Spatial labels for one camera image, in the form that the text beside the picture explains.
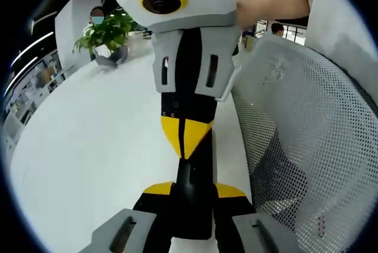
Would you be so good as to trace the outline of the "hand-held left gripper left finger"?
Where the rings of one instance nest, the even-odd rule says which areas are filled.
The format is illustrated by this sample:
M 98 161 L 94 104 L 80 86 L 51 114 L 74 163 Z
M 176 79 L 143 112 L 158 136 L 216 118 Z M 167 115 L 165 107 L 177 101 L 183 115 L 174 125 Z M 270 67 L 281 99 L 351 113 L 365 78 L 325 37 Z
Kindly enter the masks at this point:
M 173 184 L 169 181 L 146 188 L 132 209 L 122 209 L 95 229 L 81 252 L 143 252 Z

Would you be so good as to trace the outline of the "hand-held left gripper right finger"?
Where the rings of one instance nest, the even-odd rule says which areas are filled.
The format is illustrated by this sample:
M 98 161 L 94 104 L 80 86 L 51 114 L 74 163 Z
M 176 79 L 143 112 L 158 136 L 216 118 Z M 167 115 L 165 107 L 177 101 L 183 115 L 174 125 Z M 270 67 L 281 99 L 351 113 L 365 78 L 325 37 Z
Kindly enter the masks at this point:
M 266 213 L 255 211 L 245 193 L 215 184 L 215 237 L 220 252 L 298 252 L 296 235 Z

